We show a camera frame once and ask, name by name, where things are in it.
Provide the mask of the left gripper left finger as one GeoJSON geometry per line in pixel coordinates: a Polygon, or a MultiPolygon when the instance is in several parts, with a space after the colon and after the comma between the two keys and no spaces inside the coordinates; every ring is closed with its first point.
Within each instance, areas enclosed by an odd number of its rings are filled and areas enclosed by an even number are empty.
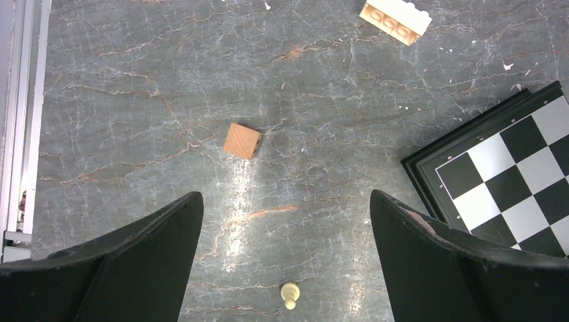
{"type": "Polygon", "coordinates": [[[2,321],[176,321],[204,214],[190,192],[41,260],[1,265],[2,321]]]}

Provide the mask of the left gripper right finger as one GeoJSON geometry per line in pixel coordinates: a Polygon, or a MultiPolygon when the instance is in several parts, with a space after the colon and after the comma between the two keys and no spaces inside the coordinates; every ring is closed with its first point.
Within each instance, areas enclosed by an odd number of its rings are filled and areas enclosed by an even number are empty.
{"type": "Polygon", "coordinates": [[[492,243],[370,195],[396,321],[567,321],[568,261],[492,243]]]}

